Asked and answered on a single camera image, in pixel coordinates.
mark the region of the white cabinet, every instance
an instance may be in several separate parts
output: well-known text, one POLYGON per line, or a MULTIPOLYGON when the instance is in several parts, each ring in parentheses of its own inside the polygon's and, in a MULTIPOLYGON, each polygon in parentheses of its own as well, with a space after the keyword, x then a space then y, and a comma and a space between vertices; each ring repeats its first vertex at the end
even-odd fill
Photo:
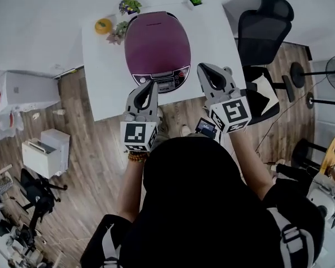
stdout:
POLYGON ((22 143, 23 164, 47 179, 61 175, 68 168, 69 139, 56 129, 42 131, 41 140, 22 143))
POLYGON ((43 109, 57 102, 57 80, 10 72, 0 76, 0 114, 43 109))

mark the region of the small screen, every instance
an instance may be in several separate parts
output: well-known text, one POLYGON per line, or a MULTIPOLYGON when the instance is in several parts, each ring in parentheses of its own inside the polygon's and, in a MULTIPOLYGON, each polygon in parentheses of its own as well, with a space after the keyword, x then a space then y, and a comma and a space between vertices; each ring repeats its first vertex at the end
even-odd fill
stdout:
POLYGON ((170 83, 160 83, 159 84, 159 88, 162 88, 162 87, 169 87, 170 86, 170 83))
POLYGON ((198 128, 200 128, 201 130, 202 130, 202 128, 205 128, 205 129, 207 129, 209 131, 213 131, 214 130, 214 126, 212 126, 212 125, 210 125, 210 124, 208 124, 208 123, 206 123, 204 121, 200 122, 198 128))

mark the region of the black floor stand base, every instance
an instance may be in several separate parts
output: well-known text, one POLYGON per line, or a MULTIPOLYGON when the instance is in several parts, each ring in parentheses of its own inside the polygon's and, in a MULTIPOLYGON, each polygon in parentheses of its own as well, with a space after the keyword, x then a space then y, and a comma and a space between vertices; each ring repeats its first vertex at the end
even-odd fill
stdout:
POLYGON ((295 146, 293 153, 291 155, 291 166, 300 168, 302 165, 302 159, 308 157, 308 146, 307 146, 307 140, 301 139, 297 145, 295 146))
POLYGON ((314 107, 314 102, 312 102, 312 99, 314 99, 314 94, 311 92, 308 92, 307 94, 307 98, 306 98, 306 103, 307 103, 307 107, 309 109, 312 109, 314 107))
POLYGON ((304 69, 299 63, 292 63, 290 67, 290 76, 293 84, 297 88, 302 88, 305 85, 304 69))

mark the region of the cable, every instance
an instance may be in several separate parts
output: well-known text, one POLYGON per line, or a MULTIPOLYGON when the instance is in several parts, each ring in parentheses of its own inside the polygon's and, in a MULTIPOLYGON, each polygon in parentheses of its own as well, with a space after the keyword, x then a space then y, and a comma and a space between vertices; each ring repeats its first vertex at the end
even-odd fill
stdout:
POLYGON ((305 93, 302 97, 300 97, 295 103, 293 103, 291 106, 289 106, 286 110, 283 111, 283 113, 281 115, 279 115, 279 117, 272 123, 272 125, 269 127, 266 135, 263 137, 262 141, 258 144, 257 148, 256 148, 256 152, 259 149, 259 147, 261 146, 262 142, 264 141, 264 139, 267 137, 269 131, 272 129, 273 125, 279 120, 279 118, 285 113, 287 112, 289 109, 291 109, 293 106, 295 106, 303 97, 305 97, 309 91, 311 91, 314 87, 316 87, 319 83, 323 82, 325 79, 327 78, 327 76, 325 76, 321 81, 315 83, 312 88, 310 88, 309 90, 307 90, 307 93, 305 93))

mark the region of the beaded bracelet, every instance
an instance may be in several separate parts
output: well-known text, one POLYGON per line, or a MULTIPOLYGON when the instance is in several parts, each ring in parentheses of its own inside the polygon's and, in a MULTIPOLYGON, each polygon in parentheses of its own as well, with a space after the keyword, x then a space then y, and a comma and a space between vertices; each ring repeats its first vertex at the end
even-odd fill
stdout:
POLYGON ((148 157, 149 157, 148 152, 130 151, 128 155, 128 159, 133 162, 144 162, 148 157))

